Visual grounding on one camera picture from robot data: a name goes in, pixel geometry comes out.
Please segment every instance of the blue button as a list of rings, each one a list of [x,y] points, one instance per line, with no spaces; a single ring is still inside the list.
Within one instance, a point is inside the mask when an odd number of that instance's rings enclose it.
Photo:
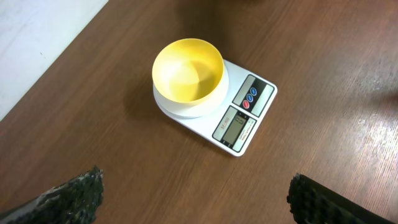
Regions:
[[[253,102],[253,96],[251,94],[246,95],[246,99],[248,99],[248,102]]]
[[[254,87],[252,87],[252,88],[250,88],[250,93],[251,93],[253,96],[256,96],[256,95],[257,95],[257,90],[256,90]]]

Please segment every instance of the lcd display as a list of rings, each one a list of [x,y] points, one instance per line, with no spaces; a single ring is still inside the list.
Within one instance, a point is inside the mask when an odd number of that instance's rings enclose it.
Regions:
[[[227,132],[225,133],[223,140],[230,144],[234,144],[245,123],[246,120],[244,118],[236,115]]]

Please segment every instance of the white kitchen scale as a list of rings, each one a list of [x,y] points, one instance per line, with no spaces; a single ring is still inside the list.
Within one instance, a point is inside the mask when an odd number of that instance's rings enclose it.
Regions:
[[[159,108],[170,118],[234,156],[242,156],[274,100],[277,87],[224,60],[226,72],[214,94],[220,97],[190,108],[170,107],[157,91]]]

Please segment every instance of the bowl rim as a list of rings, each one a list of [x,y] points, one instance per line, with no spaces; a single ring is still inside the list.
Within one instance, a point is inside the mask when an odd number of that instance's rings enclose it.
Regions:
[[[184,41],[184,40],[195,40],[195,41],[200,41],[200,42],[204,42],[205,44],[208,44],[210,47],[213,47],[213,48],[216,50],[216,52],[217,52],[217,57],[220,59],[220,61],[221,61],[221,63],[222,63],[221,66],[222,66],[222,69],[223,69],[222,74],[221,74],[221,78],[218,80],[218,83],[217,83],[216,87],[215,87],[211,92],[209,92],[209,94],[207,94],[207,95],[205,95],[205,96],[203,96],[203,97],[201,97],[201,98],[199,98],[199,99],[196,99],[196,100],[193,100],[193,101],[188,101],[188,102],[186,102],[186,101],[176,101],[176,100],[172,100],[172,99],[170,99],[169,97],[163,95],[163,94],[159,91],[159,89],[156,87],[156,82],[154,81],[154,67],[155,67],[156,61],[157,61],[158,58],[159,58],[159,55],[160,55],[165,49],[167,49],[168,47],[170,47],[171,45],[173,45],[173,44],[175,44],[175,43],[177,43],[177,42]],[[176,40],[176,41],[174,41],[174,42],[168,44],[166,47],[164,47],[164,48],[157,54],[156,59],[154,60],[154,64],[152,65],[152,82],[154,83],[154,86],[156,87],[157,91],[158,91],[164,98],[166,98],[166,99],[168,99],[168,100],[170,100],[170,101],[176,102],[176,103],[195,104],[195,103],[198,103],[198,102],[200,102],[200,101],[203,101],[205,98],[209,97],[209,96],[220,86],[220,83],[221,83],[221,81],[222,81],[222,79],[223,79],[223,77],[224,77],[224,73],[225,73],[224,59],[223,59],[223,57],[222,57],[220,51],[219,51],[213,44],[211,44],[211,43],[209,43],[209,42],[207,42],[207,41],[205,41],[205,40],[202,40],[202,39],[197,39],[197,38],[185,38],[185,39]]]

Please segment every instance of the wood grain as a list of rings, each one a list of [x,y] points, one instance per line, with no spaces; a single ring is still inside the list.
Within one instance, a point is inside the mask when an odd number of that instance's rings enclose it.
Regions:
[[[0,210],[97,164],[96,223],[294,223],[296,172],[398,222],[397,23],[393,0],[110,0],[0,123]],[[186,37],[279,88],[243,157],[154,103]]]

